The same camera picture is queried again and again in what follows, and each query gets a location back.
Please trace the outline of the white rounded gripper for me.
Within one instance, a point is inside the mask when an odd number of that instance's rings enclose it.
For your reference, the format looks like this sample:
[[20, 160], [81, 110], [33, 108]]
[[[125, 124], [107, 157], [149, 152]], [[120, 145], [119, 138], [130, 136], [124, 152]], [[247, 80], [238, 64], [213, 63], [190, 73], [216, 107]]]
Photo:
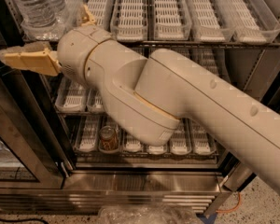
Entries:
[[64, 35], [54, 51], [49, 42], [37, 41], [0, 50], [0, 61], [15, 69], [58, 76], [61, 72], [69, 79], [86, 86], [85, 64], [91, 52], [112, 38], [103, 28], [95, 26], [96, 19], [88, 6], [78, 10], [77, 27]]

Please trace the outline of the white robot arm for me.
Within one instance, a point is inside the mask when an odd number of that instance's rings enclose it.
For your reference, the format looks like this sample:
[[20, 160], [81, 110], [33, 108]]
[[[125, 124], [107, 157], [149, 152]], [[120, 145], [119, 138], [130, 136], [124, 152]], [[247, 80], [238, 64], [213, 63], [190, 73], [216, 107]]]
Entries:
[[280, 115], [175, 51], [144, 57], [83, 23], [55, 49], [41, 41], [9, 47], [0, 61], [96, 88], [106, 114], [148, 145], [166, 144], [182, 118], [194, 120], [280, 195]]

